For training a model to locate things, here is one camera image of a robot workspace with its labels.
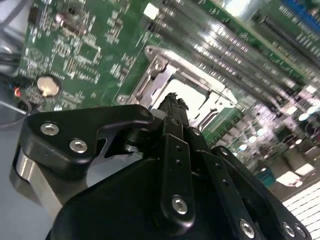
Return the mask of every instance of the cable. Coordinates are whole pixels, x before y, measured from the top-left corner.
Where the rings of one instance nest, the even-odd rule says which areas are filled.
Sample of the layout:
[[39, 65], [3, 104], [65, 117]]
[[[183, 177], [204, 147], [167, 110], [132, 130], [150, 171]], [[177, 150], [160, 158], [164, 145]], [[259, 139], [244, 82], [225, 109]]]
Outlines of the cable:
[[21, 101], [23, 101], [24, 104], [27, 106], [26, 114], [24, 116], [18, 118], [17, 120], [12, 121], [12, 122], [0, 124], [0, 129], [9, 128], [9, 127], [12, 127], [12, 126], [19, 124], [23, 119], [25, 119], [25, 117], [29, 116], [29, 114], [32, 111], [31, 103], [28, 101], [28, 99], [23, 94], [21, 94], [18, 87], [14, 90], [14, 95], [17, 98], [19, 98]]
[[20, 62], [16, 60], [2, 60], [0, 59], [0, 65], [19, 67]]
[[0, 52], [1, 60], [20, 60], [20, 58], [21, 58], [21, 54], [19, 53]]

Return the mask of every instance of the memory slot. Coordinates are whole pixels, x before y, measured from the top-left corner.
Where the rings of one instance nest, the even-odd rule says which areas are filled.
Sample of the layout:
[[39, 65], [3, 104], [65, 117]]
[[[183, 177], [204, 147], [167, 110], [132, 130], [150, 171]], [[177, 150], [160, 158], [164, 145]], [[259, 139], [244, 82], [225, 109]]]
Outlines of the memory slot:
[[312, 61], [318, 68], [320, 68], [320, 59], [319, 56], [314, 56], [312, 53], [308, 52], [308, 50], [299, 44], [296, 39], [287, 32], [281, 24], [271, 19], [271, 17], [266, 16], [263, 20], [270, 28], [272, 28], [276, 33], [282, 36], [287, 42], [289, 42], [293, 47], [295, 47], [302, 55]]
[[281, 96], [277, 95], [275, 91], [269, 88], [269, 86], [266, 86], [262, 82], [257, 81], [255, 78], [251, 78], [248, 76], [245, 71], [241, 72], [238, 68], [234, 68], [230, 66], [229, 63], [227, 63], [224, 60], [221, 60], [220, 57], [212, 54], [211, 52], [207, 51], [205, 48], [201, 47], [199, 45], [199, 41], [193, 39], [191, 36], [188, 36], [185, 33], [181, 33], [181, 30], [170, 28], [168, 25], [163, 25], [162, 23], [155, 23], [157, 32], [166, 38], [167, 40], [173, 42], [179, 47], [184, 47], [185, 49], [189, 49], [190, 53], [193, 56], [201, 56], [202, 61], [204, 64], [210, 64], [211, 66], [221, 66], [224, 71], [226, 71], [227, 68], [229, 68], [230, 71], [236, 72], [241, 79], [246, 79], [247, 82], [243, 82], [243, 84], [249, 85], [250, 88], [259, 88], [261, 91], [257, 92], [257, 94], [261, 94], [262, 96], [265, 96], [269, 102], [276, 105], [281, 105], [284, 102], [284, 99], [281, 98]]
[[280, 105], [285, 102], [284, 97], [281, 96], [281, 94], [279, 94], [280, 91], [277, 88], [274, 88], [268, 80], [264, 79], [259, 74], [257, 74], [256, 71], [247, 67], [245, 61], [231, 59], [227, 55], [218, 55], [217, 50], [214, 47], [208, 45], [199, 37], [190, 35], [189, 32], [183, 32], [181, 28], [173, 27], [161, 21], [158, 21], [156, 24], [161, 32], [160, 34], [163, 35], [166, 39], [171, 39], [171, 41], [185, 49], [191, 48], [193, 49], [193, 51], [196, 51], [202, 54], [203, 56], [206, 56], [211, 61], [215, 61], [216, 63], [221, 62], [228, 66], [232, 66], [243, 76], [245, 76], [248, 79], [252, 79], [254, 84], [260, 86], [271, 96], [276, 98]]
[[296, 87], [295, 85], [304, 86], [305, 83], [302, 80], [291, 79], [284, 74], [277, 66], [271, 63], [265, 56], [263, 56], [258, 50], [248, 45], [244, 40], [240, 39], [235, 33], [228, 29], [221, 22], [208, 16], [208, 14], [198, 7], [191, 0], [171, 0], [168, 5], [172, 8], [173, 13], [177, 15], [181, 12], [184, 16], [192, 19], [195, 23], [209, 31], [215, 33], [221, 37], [221, 40], [232, 46], [234, 51], [241, 54], [249, 62], [260, 68], [261, 71], [272, 76], [276, 81], [281, 81], [290, 88]]
[[290, 87], [283, 82], [274, 79], [270, 69], [267, 71], [265, 68], [260, 68], [257, 67], [256, 64], [253, 64], [251, 62], [251, 57], [246, 55], [246, 49], [242, 48], [241, 53], [235, 51], [235, 48], [237, 47], [235, 44], [226, 44], [220, 35], [213, 31], [207, 31], [182, 13], [173, 11], [169, 8], [164, 8], [161, 12], [164, 13], [160, 15], [161, 20], [164, 23], [167, 23], [170, 26], [179, 27], [189, 35], [200, 38], [203, 42], [212, 47], [210, 49], [211, 51], [214, 51], [221, 57], [228, 57], [240, 64], [250, 72], [252, 76], [255, 76], [260, 81], [264, 81], [265, 84], [272, 85], [272, 88], [284, 98], [288, 99], [294, 94], [294, 91]]
[[265, 22], [261, 22], [259, 27], [265, 34], [270, 36], [273, 41], [277, 42], [282, 48], [286, 50], [287, 53], [283, 53], [288, 59], [293, 63], [301, 66], [303, 69], [307, 69], [308, 74], [315, 78], [320, 77], [320, 68], [318, 68], [310, 59], [306, 58], [301, 52], [299, 52], [295, 46], [288, 42], [284, 37], [278, 34]]

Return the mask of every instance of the black bracket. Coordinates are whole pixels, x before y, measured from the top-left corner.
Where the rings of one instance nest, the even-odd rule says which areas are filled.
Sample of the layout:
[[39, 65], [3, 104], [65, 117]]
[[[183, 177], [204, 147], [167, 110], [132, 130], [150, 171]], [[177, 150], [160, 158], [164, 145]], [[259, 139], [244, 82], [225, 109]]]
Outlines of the black bracket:
[[82, 178], [96, 156], [100, 131], [148, 128], [153, 115], [140, 105], [42, 112], [24, 121], [19, 145], [24, 154], [62, 178]]
[[[50, 183], [81, 182], [98, 155], [99, 139], [107, 139], [108, 156], [117, 154], [120, 148], [114, 146], [124, 145], [124, 138], [136, 144], [132, 151], [143, 150], [133, 165], [59, 201], [64, 206], [48, 238], [84, 240], [94, 233], [99, 239], [133, 234], [159, 240], [311, 240], [307, 229], [228, 149], [209, 148], [201, 132], [189, 126], [187, 109], [171, 93], [158, 109], [163, 119], [154, 119], [140, 105], [29, 116], [17, 149], [23, 155], [17, 159], [23, 157], [30, 169], [36, 164], [42, 180], [57, 178]], [[25, 170], [17, 166], [17, 172]], [[31, 176], [25, 171], [19, 175], [27, 181]], [[38, 184], [37, 177], [33, 172], [31, 185]], [[59, 192], [48, 186], [50, 196]], [[38, 186], [35, 192], [41, 195], [42, 190]]]

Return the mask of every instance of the screw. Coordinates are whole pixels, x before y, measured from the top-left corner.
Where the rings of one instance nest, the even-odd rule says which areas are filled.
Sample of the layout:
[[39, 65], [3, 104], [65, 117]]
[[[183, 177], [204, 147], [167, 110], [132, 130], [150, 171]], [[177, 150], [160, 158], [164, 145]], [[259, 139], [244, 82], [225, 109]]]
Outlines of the screw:
[[174, 117], [171, 118], [171, 122], [173, 122], [173, 124], [175, 124], [175, 125], [179, 125], [179, 122]]
[[178, 214], [181, 215], [186, 214], [188, 211], [186, 202], [182, 198], [177, 196], [172, 199], [172, 207]]
[[298, 231], [298, 233], [300, 233], [304, 238], [307, 237], [305, 231], [303, 231], [302, 228], [301, 228], [298, 224], [295, 225], [295, 229], [296, 229], [296, 230]]
[[40, 130], [43, 134], [48, 136], [55, 136], [59, 133], [60, 129], [57, 125], [47, 122], [40, 126]]
[[47, 4], [47, 5], [49, 5], [49, 4], [51, 4], [51, 2], [52, 2], [52, 0], [41, 0], [44, 4]]
[[140, 113], [145, 116], [146, 118], [149, 117], [149, 111], [145, 110], [145, 109], [141, 109]]
[[286, 222], [282, 223], [282, 226], [287, 234], [289, 234], [291, 237], [295, 236], [294, 230]]
[[240, 224], [241, 230], [244, 232], [244, 234], [248, 238], [253, 239], [255, 237], [254, 229], [252, 228], [252, 226], [250, 226], [250, 224], [246, 220], [241, 219], [239, 224]]
[[83, 154], [88, 150], [87, 144], [80, 139], [72, 140], [69, 144], [69, 147], [72, 151], [78, 154]]
[[53, 111], [55, 111], [55, 112], [62, 111], [62, 106], [60, 106], [60, 105], [55, 105]]
[[150, 55], [154, 53], [154, 51], [150, 47], [146, 49], [146, 52]]
[[226, 156], [229, 155], [228, 152], [227, 152], [227, 150], [225, 150], [223, 147], [221, 148], [221, 152], [222, 152], [224, 155], [226, 155]]
[[195, 135], [200, 136], [200, 131], [196, 128], [193, 129], [193, 132], [195, 133]]
[[158, 61], [155, 63], [154, 68], [157, 71], [162, 71], [165, 68], [165, 66], [161, 62]]

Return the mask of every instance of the electronic component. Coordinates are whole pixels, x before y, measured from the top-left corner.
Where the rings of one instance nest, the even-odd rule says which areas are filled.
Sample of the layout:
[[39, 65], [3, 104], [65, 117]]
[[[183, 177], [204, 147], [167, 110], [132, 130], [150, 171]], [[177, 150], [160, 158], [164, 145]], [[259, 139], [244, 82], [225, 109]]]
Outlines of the electronic component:
[[[176, 93], [209, 146], [232, 149], [254, 169], [258, 159], [298, 146], [307, 134], [299, 118], [315, 119], [320, 105], [319, 43], [305, 31], [298, 37], [298, 22], [270, 2], [250, 20], [253, 30], [214, 1], [53, 0], [46, 7], [35, 0], [41, 27], [28, 26], [19, 73], [35, 82], [55, 76], [63, 91], [48, 99], [36, 84], [23, 91], [42, 112], [125, 104], [152, 110]], [[283, 127], [293, 133], [285, 141], [276, 137]]]
[[33, 25], [39, 26], [42, 13], [43, 13], [42, 8], [38, 8], [36, 6], [33, 6], [32, 8], [30, 8], [28, 22]]
[[61, 83], [54, 76], [40, 76], [36, 86], [44, 97], [56, 96], [61, 91]]

